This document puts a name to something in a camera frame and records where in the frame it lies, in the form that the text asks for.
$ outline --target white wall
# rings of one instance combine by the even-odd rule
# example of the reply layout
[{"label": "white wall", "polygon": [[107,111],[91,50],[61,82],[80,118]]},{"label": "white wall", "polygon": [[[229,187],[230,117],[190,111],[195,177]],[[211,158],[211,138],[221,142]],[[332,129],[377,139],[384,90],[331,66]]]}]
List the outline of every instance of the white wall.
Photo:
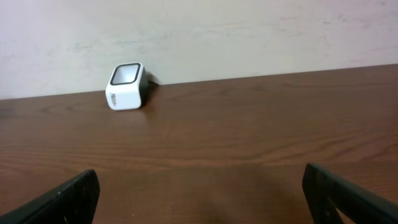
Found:
[{"label": "white wall", "polygon": [[398,63],[396,0],[0,0],[0,98]]}]

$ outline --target white cube device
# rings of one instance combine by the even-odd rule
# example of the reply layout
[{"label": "white cube device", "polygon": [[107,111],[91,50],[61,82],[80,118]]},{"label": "white cube device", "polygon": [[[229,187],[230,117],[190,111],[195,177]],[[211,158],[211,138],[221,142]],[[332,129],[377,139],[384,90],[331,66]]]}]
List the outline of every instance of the white cube device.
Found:
[{"label": "white cube device", "polygon": [[117,66],[106,87],[106,100],[112,110],[140,108],[146,101],[148,77],[141,63]]}]

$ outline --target wooden table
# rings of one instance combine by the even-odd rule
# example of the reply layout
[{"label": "wooden table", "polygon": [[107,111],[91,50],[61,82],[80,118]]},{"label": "wooden table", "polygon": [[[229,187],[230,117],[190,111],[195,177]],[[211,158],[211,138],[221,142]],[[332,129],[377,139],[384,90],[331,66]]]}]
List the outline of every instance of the wooden table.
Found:
[{"label": "wooden table", "polygon": [[85,169],[95,223],[311,223],[317,162],[398,202],[398,65],[0,101],[0,214]]}]

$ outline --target brown tabletop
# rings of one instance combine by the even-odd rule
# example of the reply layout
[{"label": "brown tabletop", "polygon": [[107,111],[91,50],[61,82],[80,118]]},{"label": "brown tabletop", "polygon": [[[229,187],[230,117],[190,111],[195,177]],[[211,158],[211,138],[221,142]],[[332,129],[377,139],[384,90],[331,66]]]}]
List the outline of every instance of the brown tabletop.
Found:
[{"label": "brown tabletop", "polygon": [[311,223],[307,162],[398,202],[398,65],[0,101],[0,215],[85,169],[94,223]]}]

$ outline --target wood grain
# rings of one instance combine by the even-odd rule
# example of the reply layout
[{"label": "wood grain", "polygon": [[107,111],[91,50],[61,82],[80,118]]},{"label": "wood grain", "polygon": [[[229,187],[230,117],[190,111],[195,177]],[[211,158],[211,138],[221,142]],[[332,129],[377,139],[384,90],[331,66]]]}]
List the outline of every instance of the wood grain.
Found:
[{"label": "wood grain", "polygon": [[307,162],[398,202],[398,65],[0,101],[0,214],[85,169],[95,223],[310,223]]}]

